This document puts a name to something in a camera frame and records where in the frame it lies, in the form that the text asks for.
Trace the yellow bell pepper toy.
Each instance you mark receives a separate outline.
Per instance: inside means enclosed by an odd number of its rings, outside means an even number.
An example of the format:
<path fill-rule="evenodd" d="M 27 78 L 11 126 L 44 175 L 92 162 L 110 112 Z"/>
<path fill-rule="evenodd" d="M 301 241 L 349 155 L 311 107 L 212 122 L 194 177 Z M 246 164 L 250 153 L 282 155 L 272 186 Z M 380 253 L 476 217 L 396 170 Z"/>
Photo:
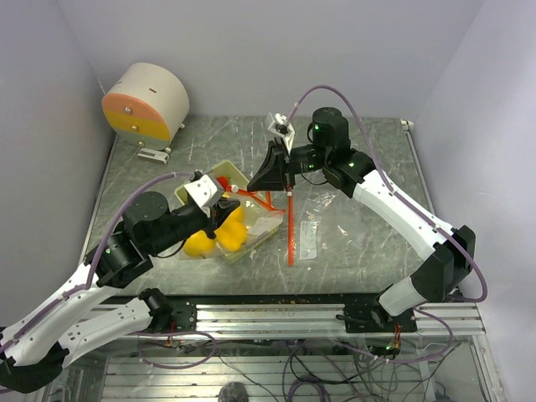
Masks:
<path fill-rule="evenodd" d="M 247 239 L 244 224 L 245 210 L 242 206 L 235 209 L 230 216 L 215 230 L 216 240 L 228 252 L 238 251 Z"/>

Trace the yellow lemon toy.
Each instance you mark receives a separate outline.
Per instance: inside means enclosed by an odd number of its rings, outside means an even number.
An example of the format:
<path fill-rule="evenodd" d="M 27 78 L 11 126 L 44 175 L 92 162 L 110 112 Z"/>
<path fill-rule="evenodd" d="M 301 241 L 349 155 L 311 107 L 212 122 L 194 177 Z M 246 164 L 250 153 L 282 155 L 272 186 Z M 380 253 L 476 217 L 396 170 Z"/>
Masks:
<path fill-rule="evenodd" d="M 203 230 L 200 230 L 186 240 L 183 252 L 191 258 L 205 258 L 212 252 L 215 245 L 215 240 L 210 239 Z"/>

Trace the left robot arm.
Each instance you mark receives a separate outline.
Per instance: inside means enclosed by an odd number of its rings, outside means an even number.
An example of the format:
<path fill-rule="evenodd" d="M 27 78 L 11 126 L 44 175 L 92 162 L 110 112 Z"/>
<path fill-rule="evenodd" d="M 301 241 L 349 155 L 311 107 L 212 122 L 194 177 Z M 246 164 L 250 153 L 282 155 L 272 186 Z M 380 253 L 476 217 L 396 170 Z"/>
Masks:
<path fill-rule="evenodd" d="M 173 305 L 147 288 L 116 310 L 83 317 L 153 267 L 153 258 L 204 232 L 210 238 L 240 206 L 214 195 L 209 210 L 194 199 L 171 210 L 158 192 L 136 192 L 121 206 L 111 229 L 75 273 L 25 318 L 1 331 L 1 385 L 29 394 L 53 382 L 73 362 L 133 332 L 158 333 L 173 321 Z"/>

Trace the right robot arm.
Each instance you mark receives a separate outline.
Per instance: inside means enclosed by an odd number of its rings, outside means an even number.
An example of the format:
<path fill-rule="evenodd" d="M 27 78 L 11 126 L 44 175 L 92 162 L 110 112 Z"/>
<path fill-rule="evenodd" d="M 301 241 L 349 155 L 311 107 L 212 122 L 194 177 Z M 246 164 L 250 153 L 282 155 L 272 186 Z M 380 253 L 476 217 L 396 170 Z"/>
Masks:
<path fill-rule="evenodd" d="M 251 192 L 290 192 L 296 176 L 320 171 L 327 183 L 372 209 L 413 247 L 423 260 L 412 274 L 376 297 L 368 316 L 377 330 L 390 330 L 403 312 L 426 302 L 443 302 L 472 271 L 475 233 L 456 229 L 433 216 L 401 190 L 366 153 L 352 147 L 348 120 L 336 108 L 314 111 L 307 128 L 308 144 L 294 147 L 295 130 L 286 117 L 266 118 L 275 136 L 248 184 Z"/>

